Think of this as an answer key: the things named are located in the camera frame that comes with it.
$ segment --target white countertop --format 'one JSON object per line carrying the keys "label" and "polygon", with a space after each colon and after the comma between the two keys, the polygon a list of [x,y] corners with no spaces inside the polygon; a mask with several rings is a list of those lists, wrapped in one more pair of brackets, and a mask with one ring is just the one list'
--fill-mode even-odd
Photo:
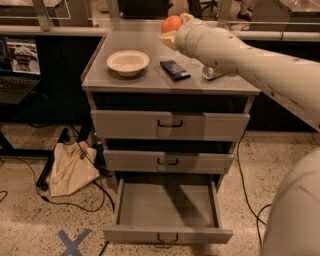
{"label": "white countertop", "polygon": [[[158,39],[162,21],[119,20],[84,74],[82,88],[100,92],[148,92],[184,94],[257,95],[259,90],[239,76],[222,76],[213,81],[202,77],[201,64],[163,46]],[[110,70],[106,61],[114,52],[138,50],[150,58],[147,70],[133,78],[121,77]],[[191,74],[191,78],[173,81],[161,68],[160,61],[175,60]]]}

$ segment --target drawer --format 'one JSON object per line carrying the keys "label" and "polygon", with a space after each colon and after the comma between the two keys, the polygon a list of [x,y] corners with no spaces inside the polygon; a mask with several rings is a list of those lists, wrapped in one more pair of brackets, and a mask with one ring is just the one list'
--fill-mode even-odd
{"label": "drawer", "polygon": [[160,244],[227,243],[211,175],[126,174],[120,179],[107,241]]}
{"label": "drawer", "polygon": [[226,174],[231,143],[109,140],[104,158],[110,171]]}
{"label": "drawer", "polygon": [[100,138],[238,141],[248,114],[91,111]]}

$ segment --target gray cabinet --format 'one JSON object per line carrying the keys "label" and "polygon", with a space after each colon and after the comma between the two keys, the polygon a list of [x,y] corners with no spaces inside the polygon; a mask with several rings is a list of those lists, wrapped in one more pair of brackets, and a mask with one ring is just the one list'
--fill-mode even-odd
{"label": "gray cabinet", "polygon": [[[103,231],[115,242],[227,243],[232,231],[223,228],[217,190],[259,91],[238,76],[205,80],[201,63],[158,42],[160,25],[115,23],[84,76],[107,169],[120,177],[114,221]],[[132,31],[130,48],[143,49],[151,62],[124,78],[105,60],[128,48],[123,40]],[[191,78],[172,81],[160,67],[162,55]]]}

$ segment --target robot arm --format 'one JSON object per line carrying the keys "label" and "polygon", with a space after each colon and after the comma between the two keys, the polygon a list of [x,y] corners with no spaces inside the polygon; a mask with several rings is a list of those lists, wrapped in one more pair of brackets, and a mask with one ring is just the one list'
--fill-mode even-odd
{"label": "robot arm", "polygon": [[[223,28],[185,22],[168,43],[222,74],[235,73],[320,131],[320,64],[251,47]],[[263,256],[320,255],[320,150],[288,172],[272,203]]]}
{"label": "robot arm", "polygon": [[200,19],[178,29],[174,46],[222,74],[241,76],[320,131],[320,63],[251,47]]}

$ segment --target speckled floor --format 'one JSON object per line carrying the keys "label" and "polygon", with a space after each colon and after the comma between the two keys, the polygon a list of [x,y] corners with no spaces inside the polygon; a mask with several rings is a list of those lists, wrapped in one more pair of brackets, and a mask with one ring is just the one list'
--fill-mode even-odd
{"label": "speckled floor", "polygon": [[[15,148],[53,149],[64,127],[32,128],[6,124],[1,131]],[[272,202],[283,176],[304,155],[320,145],[318,133],[286,133],[247,131],[240,144],[240,163],[246,190],[253,210]],[[49,192],[36,190],[45,160],[28,160],[31,168],[18,159],[3,159],[0,166],[0,191],[8,195],[0,201],[0,255],[68,255],[68,249],[98,256],[104,245],[103,225],[111,225],[112,208],[107,198],[102,208],[88,213],[75,206],[53,205],[42,200],[46,196],[55,203],[69,202],[88,210],[97,209],[101,190],[89,184],[71,196],[52,198]],[[110,178],[102,178],[103,187],[116,201]],[[245,202],[241,176],[235,160],[218,191],[223,227],[232,229],[233,237],[226,245],[176,245],[157,248],[154,245],[110,243],[102,255],[126,256],[256,256],[259,242],[254,216]],[[269,209],[261,218],[266,220]]]}

